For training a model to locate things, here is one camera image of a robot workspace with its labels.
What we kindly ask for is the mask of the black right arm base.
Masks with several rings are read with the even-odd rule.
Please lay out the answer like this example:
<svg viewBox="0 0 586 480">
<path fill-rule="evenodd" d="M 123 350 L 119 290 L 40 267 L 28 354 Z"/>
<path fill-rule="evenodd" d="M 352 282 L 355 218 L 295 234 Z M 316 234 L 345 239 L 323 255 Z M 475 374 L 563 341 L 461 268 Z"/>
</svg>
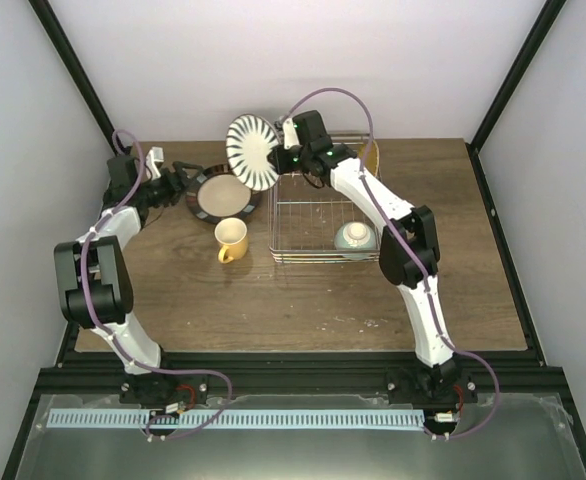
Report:
<svg viewBox="0 0 586 480">
<path fill-rule="evenodd" d="M 452 406 L 478 401 L 475 391 L 468 388 L 472 377 L 454 360 L 443 366 L 429 368 L 417 361 L 410 367 L 394 367 L 385 374 L 385 386 L 392 403 L 413 406 Z"/>
</svg>

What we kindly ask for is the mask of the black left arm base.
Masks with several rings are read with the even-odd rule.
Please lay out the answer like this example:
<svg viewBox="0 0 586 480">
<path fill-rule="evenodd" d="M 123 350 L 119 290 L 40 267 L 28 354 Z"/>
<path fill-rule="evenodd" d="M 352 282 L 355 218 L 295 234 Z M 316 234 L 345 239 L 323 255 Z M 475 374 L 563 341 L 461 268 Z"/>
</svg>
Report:
<svg viewBox="0 0 586 480">
<path fill-rule="evenodd" d="M 193 407 L 206 399 L 208 375 L 127 374 L 121 386 L 122 404 L 163 408 L 178 403 Z"/>
</svg>

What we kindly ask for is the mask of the yellow woven bamboo plate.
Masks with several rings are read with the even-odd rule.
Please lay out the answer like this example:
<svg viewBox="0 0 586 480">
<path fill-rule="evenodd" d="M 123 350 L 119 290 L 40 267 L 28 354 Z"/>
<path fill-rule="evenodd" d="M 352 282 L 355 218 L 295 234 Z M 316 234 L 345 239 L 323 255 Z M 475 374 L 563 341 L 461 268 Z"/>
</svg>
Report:
<svg viewBox="0 0 586 480">
<path fill-rule="evenodd" d="M 379 148 L 375 140 L 372 141 L 371 145 L 363 143 L 358 151 L 358 156 L 364 161 L 365 168 L 375 177 L 379 173 Z"/>
</svg>

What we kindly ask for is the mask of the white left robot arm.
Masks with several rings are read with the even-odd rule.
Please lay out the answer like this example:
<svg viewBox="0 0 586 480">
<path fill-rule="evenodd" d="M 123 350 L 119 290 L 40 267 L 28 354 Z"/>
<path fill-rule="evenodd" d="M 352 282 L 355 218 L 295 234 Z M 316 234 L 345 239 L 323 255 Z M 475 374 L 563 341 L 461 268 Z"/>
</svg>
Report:
<svg viewBox="0 0 586 480">
<path fill-rule="evenodd" d="M 173 206 L 203 172 L 176 161 L 170 168 L 141 168 L 132 155 L 107 161 L 109 183 L 95 225 L 54 248 L 59 303 L 64 318 L 100 336 L 129 375 L 145 375 L 143 393 L 154 403 L 169 402 L 176 377 L 161 369 L 162 348 L 134 313 L 134 292 L 123 250 L 146 226 L 152 209 Z"/>
</svg>

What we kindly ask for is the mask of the dark multicolour rimmed plate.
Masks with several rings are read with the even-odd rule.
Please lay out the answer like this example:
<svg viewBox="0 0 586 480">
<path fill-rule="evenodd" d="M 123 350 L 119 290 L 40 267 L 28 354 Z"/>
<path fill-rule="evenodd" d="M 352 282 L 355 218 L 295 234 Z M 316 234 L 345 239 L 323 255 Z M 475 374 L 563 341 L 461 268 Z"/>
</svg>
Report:
<svg viewBox="0 0 586 480">
<path fill-rule="evenodd" d="M 195 218 L 217 224 L 226 218 L 245 219 L 261 204 L 262 193 L 245 186 L 227 164 L 205 168 L 188 186 L 186 206 Z"/>
</svg>

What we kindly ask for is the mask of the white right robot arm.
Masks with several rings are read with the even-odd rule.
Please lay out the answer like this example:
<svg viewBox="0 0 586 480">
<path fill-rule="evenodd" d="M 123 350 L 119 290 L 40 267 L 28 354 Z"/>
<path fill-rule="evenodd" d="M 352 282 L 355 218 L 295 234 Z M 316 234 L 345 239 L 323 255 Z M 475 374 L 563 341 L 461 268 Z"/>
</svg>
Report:
<svg viewBox="0 0 586 480">
<path fill-rule="evenodd" d="M 452 359 L 455 346 L 439 299 L 440 249 L 433 212 L 400 198 L 368 170 L 359 154 L 332 140 L 318 111 L 288 116 L 280 130 L 283 140 L 271 149 L 269 164 L 279 173 L 298 171 L 321 179 L 379 231 L 380 270 L 405 302 L 417 359 L 430 367 L 417 378 L 418 393 L 428 402 L 441 402 L 452 392 L 453 380 L 439 366 Z"/>
</svg>

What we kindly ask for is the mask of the green dotted white bowl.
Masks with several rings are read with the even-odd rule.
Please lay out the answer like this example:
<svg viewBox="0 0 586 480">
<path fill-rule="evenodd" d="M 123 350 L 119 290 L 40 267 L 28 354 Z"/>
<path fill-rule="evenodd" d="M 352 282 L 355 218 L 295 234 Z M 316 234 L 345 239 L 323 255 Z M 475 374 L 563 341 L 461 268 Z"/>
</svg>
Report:
<svg viewBox="0 0 586 480">
<path fill-rule="evenodd" d="M 364 222 L 347 222 L 334 236 L 338 257 L 352 261 L 375 260 L 378 255 L 375 231 Z"/>
</svg>

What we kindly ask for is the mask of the blue striped white plate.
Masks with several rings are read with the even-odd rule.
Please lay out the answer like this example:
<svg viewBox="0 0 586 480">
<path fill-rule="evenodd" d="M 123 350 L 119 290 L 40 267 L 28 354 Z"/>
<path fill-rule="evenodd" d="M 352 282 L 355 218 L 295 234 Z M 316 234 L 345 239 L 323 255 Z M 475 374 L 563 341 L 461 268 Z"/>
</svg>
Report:
<svg viewBox="0 0 586 480">
<path fill-rule="evenodd" d="M 226 134 L 226 155 L 232 173 L 253 191 L 267 191 L 279 174 L 268 155 L 280 145 L 274 127 L 264 118 L 243 114 L 234 119 Z"/>
</svg>

